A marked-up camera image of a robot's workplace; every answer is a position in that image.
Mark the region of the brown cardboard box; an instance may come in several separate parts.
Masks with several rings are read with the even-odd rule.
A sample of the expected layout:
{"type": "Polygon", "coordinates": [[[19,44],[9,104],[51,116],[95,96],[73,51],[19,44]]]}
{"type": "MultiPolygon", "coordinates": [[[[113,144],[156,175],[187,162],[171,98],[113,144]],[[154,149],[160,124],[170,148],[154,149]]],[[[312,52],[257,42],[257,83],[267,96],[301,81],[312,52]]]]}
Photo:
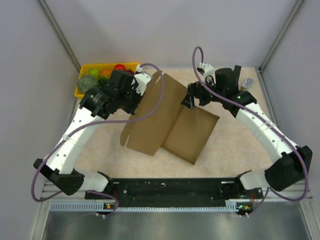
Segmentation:
{"type": "Polygon", "coordinates": [[[157,72],[152,75],[141,103],[120,134],[120,145],[149,156],[163,148],[195,164],[220,117],[182,105],[187,87],[166,73],[163,78],[164,82],[157,72]]]}

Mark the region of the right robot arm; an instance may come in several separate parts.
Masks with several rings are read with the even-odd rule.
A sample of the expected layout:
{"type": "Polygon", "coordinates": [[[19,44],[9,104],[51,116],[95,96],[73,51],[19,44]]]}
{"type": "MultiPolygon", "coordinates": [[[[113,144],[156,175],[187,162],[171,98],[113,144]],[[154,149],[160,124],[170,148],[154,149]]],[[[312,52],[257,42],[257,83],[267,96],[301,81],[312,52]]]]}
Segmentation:
{"type": "Polygon", "coordinates": [[[200,106],[221,103],[250,130],[272,161],[267,169],[237,176],[233,185],[237,197],[245,198],[257,188],[280,192],[306,178],[313,155],[311,149],[287,138],[266,116],[256,98],[246,90],[240,91],[240,66],[215,70],[210,64],[201,62],[194,70],[198,81],[188,84],[182,105],[194,109],[196,99],[200,106]]]}

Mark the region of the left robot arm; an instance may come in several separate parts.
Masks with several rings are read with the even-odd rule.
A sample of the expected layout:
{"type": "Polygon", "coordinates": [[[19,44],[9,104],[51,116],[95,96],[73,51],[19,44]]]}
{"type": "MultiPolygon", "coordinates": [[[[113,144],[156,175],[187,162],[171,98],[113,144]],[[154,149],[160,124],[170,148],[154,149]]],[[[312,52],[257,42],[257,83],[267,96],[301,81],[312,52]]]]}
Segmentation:
{"type": "Polygon", "coordinates": [[[114,191],[110,178],[102,173],[79,172],[75,163],[100,122],[117,110],[135,113],[149,81],[142,71],[132,74],[113,70],[102,87],[92,87],[84,93],[57,149],[45,159],[37,159],[34,168],[68,196],[78,191],[96,191],[102,198],[109,198],[114,191]]]}

